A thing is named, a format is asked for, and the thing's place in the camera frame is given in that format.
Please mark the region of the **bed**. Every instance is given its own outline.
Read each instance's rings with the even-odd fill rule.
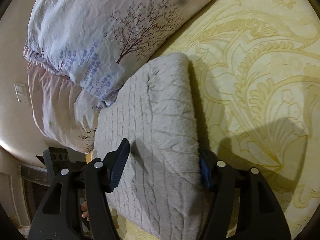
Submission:
[[[153,56],[188,55],[200,145],[264,169],[293,239],[318,237],[319,35],[308,0],[213,0]],[[112,214],[122,239],[155,239]]]

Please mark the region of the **black bracket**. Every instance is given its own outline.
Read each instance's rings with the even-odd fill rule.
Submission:
[[[84,240],[78,189],[85,189],[95,240],[119,240],[105,193],[118,186],[130,152],[123,139],[118,150],[95,158],[79,170],[63,168],[53,179],[34,216],[29,240]]]
[[[241,171],[200,150],[203,183],[214,192],[211,210],[200,240],[224,240],[231,219],[235,188],[240,188],[236,234],[229,240],[291,240],[282,209],[257,168]]]

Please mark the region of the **wall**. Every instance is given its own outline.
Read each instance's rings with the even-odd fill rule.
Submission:
[[[8,217],[15,219],[16,212],[11,195],[10,176],[2,172],[0,172],[0,203]]]
[[[0,148],[0,202],[8,216],[17,224],[30,225],[22,179],[18,172],[18,160],[2,148]]]
[[[13,86],[28,84],[28,62],[22,52],[34,2],[13,0],[0,20],[0,146],[21,161],[42,166],[35,155],[59,144],[40,133],[32,107],[18,103]]]

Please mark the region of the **tree print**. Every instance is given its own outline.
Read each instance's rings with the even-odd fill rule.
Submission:
[[[170,0],[149,0],[147,5],[137,6],[133,2],[122,15],[119,10],[111,15],[112,25],[105,37],[109,36],[120,49],[116,63],[135,53],[137,60],[148,58],[174,32],[183,21],[176,4]]]

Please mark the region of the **pink fabric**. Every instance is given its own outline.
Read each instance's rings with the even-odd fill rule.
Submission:
[[[41,133],[66,147],[87,152],[103,104],[64,76],[29,63],[33,117]]]

